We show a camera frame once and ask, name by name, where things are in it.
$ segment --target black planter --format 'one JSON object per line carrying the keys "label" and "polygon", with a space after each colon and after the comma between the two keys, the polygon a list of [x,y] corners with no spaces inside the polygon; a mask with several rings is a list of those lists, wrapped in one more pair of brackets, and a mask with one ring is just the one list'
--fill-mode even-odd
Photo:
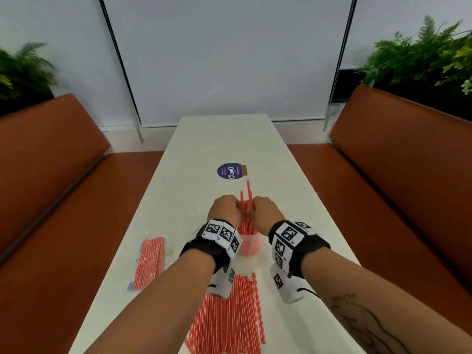
{"label": "black planter", "polygon": [[453,116],[472,121],[472,93],[462,92],[463,82],[444,83],[435,86],[425,81],[408,80],[389,84],[386,77],[375,82],[374,87],[410,101],[429,106]]}
{"label": "black planter", "polygon": [[43,103],[50,99],[53,99],[52,93],[39,93],[31,92],[26,94],[24,97],[13,100],[0,100],[0,117],[6,116],[7,114],[17,112],[21,109],[25,109],[29,106],[34,106],[39,103]]}

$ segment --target plastic cup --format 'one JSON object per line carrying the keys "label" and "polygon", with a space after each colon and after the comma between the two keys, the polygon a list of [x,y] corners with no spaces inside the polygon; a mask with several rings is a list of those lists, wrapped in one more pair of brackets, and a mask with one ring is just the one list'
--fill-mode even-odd
{"label": "plastic cup", "polygon": [[240,236],[243,243],[241,244],[241,247],[239,247],[238,256],[251,257],[261,250],[261,235],[259,233],[251,236]]}

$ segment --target orange cushion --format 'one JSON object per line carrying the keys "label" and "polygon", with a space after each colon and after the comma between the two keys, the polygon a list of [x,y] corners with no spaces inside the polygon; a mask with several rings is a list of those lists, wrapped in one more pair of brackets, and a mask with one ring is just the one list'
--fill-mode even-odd
{"label": "orange cushion", "polygon": [[330,138],[472,288],[472,123],[359,86]]}
{"label": "orange cushion", "polygon": [[289,145],[360,264],[472,334],[472,296],[330,144]]}
{"label": "orange cushion", "polygon": [[68,353],[161,156],[107,156],[0,267],[0,352]]}
{"label": "orange cushion", "polygon": [[0,119],[0,255],[109,148],[72,95]]}

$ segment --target arm tattoo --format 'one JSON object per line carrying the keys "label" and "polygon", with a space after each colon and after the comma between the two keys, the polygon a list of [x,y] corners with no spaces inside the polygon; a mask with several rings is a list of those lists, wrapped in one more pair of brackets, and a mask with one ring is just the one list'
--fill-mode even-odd
{"label": "arm tattoo", "polygon": [[333,298],[333,309],[344,320],[351,336],[369,354],[411,354],[405,344],[388,333],[379,318],[367,308],[354,303],[355,293]]}

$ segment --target round sticker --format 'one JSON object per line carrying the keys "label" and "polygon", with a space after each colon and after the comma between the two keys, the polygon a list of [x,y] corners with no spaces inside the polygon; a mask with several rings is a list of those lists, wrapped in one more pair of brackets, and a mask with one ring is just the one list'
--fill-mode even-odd
{"label": "round sticker", "polygon": [[233,180],[243,177],[243,172],[241,171],[241,164],[238,163],[227,163],[221,165],[218,168],[218,175],[223,179]]}

